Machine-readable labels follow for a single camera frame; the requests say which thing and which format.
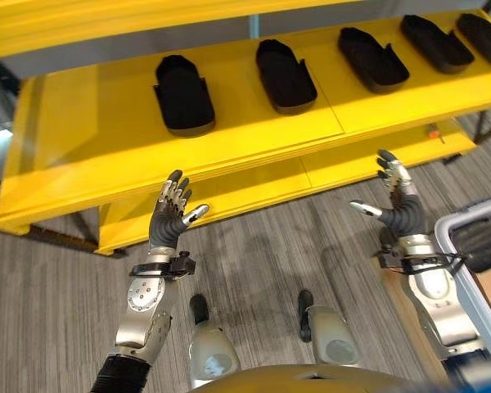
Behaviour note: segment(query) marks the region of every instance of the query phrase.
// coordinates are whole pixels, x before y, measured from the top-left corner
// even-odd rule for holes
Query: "striped carpet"
[[[477,117],[460,121],[472,132]],[[411,172],[433,224],[491,197],[491,138],[450,166],[438,161]],[[388,204],[372,179],[183,235],[179,248],[192,251],[197,271],[182,281],[146,391],[188,389],[188,301],[197,292],[206,294],[244,368],[313,361],[311,346],[297,337],[295,298],[307,287],[317,303],[344,315],[364,367],[425,378],[370,264],[381,226],[349,209],[354,198]],[[73,230],[68,219],[52,224]],[[109,260],[0,234],[0,392],[88,391],[124,312],[128,271],[145,254],[139,245],[124,260]]]

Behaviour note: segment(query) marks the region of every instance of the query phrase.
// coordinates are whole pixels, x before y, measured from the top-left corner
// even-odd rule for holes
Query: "silver metal joint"
[[[411,235],[399,238],[399,245],[406,258],[435,256],[433,243],[427,235]]]
[[[146,263],[166,264],[176,254],[176,250],[171,247],[153,247],[147,254]]]

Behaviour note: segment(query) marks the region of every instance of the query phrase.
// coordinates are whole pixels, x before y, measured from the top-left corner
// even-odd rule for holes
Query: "shelf support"
[[[69,248],[75,251],[86,252],[88,254],[96,254],[95,251],[98,249],[98,243],[95,241],[66,235],[64,233],[59,233],[56,231],[52,231],[51,229],[45,229],[32,224],[29,226],[29,231],[24,235],[20,235],[19,237],[24,237],[26,239],[35,240],[36,242],[41,242],[45,244],[52,244],[53,246]],[[112,255],[103,255],[103,256],[120,259],[125,257],[126,255],[127,255],[126,251],[117,249],[117,250],[113,250]]]
[[[260,15],[249,15],[249,38],[260,38]]]

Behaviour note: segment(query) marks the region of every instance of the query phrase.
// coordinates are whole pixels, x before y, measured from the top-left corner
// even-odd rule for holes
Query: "yellow shelf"
[[[471,11],[490,19],[482,11]],[[331,104],[345,133],[366,133],[376,129],[399,130],[491,107],[491,65],[456,29],[462,11],[428,15],[443,31],[455,29],[473,52],[475,61],[460,74],[436,72],[404,37],[402,18],[357,23],[381,44],[391,43],[411,76],[397,92],[370,93],[354,76],[336,43],[345,26],[295,34],[293,48],[303,54]]]
[[[428,17],[448,29],[459,14]],[[397,25],[356,24],[395,43],[411,69],[410,80],[389,95],[365,91],[340,57],[341,26],[278,36],[306,58],[318,88],[312,110],[291,117],[268,102],[255,64],[258,41],[176,51],[196,63],[214,104],[216,129],[198,138],[174,137],[163,125],[152,86],[168,53],[25,81],[0,191],[0,229],[22,233],[26,224],[157,191],[177,167],[199,182],[491,106],[491,65],[480,54],[461,74],[439,74]]]
[[[160,27],[357,0],[0,0],[0,57]]]
[[[370,178],[377,171],[379,148],[391,150],[406,165],[418,165],[475,147],[456,121],[438,126],[443,141],[429,138],[427,127],[421,126],[193,183],[187,208],[209,203],[209,213],[196,222],[207,224]],[[101,206],[98,252],[109,255],[115,248],[145,241],[156,197],[154,192]]]

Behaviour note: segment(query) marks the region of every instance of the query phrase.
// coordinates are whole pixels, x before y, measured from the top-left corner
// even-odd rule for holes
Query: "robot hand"
[[[130,273],[127,310],[116,333],[115,347],[107,356],[91,392],[140,392],[171,326],[171,310],[178,298],[178,279],[192,274],[195,262],[181,251],[175,257],[178,237],[202,215],[208,205],[183,214],[191,190],[181,170],[165,181],[149,226],[150,251],[145,264]]]
[[[166,247],[176,250],[178,237],[197,219],[209,211],[208,205],[199,205],[186,215],[183,211],[191,196],[186,190],[189,178],[179,183],[181,170],[175,170],[162,186],[155,210],[149,224],[149,246],[151,250]]]
[[[390,189],[393,209],[380,209],[358,200],[349,204],[384,223],[399,239],[405,256],[432,255],[434,251],[426,236],[426,215],[411,176],[389,151],[379,150],[378,155],[376,162],[384,169],[378,171],[378,177]]]

